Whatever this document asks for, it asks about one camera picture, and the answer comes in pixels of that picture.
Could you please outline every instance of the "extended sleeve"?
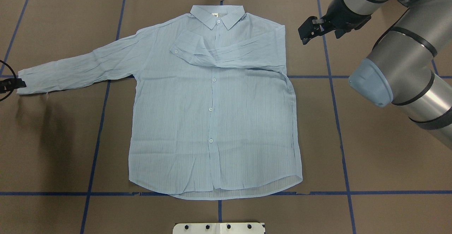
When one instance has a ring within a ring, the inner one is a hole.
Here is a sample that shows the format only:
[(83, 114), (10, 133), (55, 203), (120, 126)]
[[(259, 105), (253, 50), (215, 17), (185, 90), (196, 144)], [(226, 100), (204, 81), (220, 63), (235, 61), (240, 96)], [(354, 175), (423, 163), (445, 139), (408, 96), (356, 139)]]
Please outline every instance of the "extended sleeve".
[(35, 94), (89, 86), (104, 80), (136, 75), (152, 49), (153, 30), (142, 29), (89, 54), (79, 55), (19, 71), (27, 87), (18, 94)]
[(227, 47), (207, 49), (202, 36), (183, 31), (170, 51), (192, 65), (219, 68), (260, 68), (286, 74), (285, 28)]

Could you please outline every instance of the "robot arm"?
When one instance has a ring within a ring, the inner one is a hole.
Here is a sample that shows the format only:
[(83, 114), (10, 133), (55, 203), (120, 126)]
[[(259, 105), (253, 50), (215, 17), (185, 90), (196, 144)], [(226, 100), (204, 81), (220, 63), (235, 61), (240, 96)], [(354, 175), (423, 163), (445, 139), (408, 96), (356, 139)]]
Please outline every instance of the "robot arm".
[[(299, 28), (303, 44), (335, 30), (360, 29), (387, 0), (333, 0), (322, 18)], [(452, 40), (452, 0), (398, 0), (407, 12), (349, 77), (379, 107), (397, 105), (420, 128), (452, 148), (452, 87), (427, 65)]]

